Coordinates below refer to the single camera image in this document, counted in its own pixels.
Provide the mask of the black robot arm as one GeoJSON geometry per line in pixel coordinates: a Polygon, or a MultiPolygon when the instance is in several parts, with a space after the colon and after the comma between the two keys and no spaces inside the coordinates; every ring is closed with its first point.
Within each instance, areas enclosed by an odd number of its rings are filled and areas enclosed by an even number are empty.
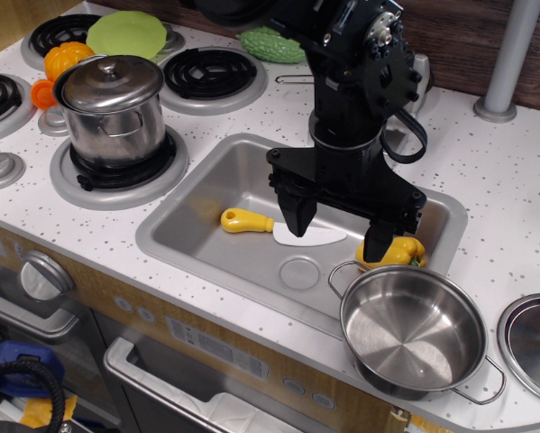
{"type": "Polygon", "coordinates": [[[197,1],[209,21],[243,31],[265,25],[297,41],[314,79],[310,148],[275,148],[270,185],[289,231],[302,236],[318,205],[368,219],[363,258],[380,261],[393,239],[415,233],[426,196],[388,160],[386,124],[396,117],[419,142],[427,135],[407,112],[421,75],[404,41],[402,8],[392,1],[197,1]]]}

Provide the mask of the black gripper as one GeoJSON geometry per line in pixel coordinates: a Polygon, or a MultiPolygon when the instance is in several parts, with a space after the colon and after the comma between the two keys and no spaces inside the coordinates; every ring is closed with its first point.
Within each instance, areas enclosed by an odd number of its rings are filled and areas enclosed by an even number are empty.
{"type": "Polygon", "coordinates": [[[363,259],[380,262],[394,234],[414,234],[426,194],[402,179],[386,163],[385,133],[352,146],[337,137],[318,135],[305,148],[276,147],[266,153],[272,167],[270,186],[288,230],[302,237],[319,204],[370,221],[363,259]]]}

